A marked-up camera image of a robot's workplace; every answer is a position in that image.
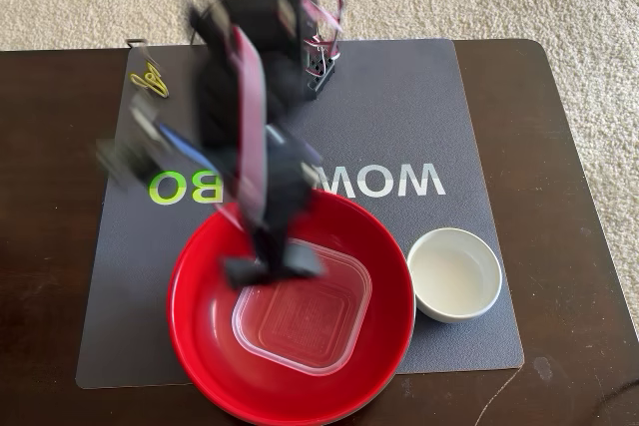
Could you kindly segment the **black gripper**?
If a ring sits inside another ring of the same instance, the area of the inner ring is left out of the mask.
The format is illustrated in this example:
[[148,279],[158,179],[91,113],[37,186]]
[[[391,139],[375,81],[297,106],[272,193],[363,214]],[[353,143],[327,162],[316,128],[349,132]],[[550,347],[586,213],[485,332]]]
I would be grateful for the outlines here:
[[284,127],[266,126],[266,209],[252,229],[258,259],[267,267],[282,267],[290,223],[303,212],[318,181],[314,167],[320,155],[303,139]]

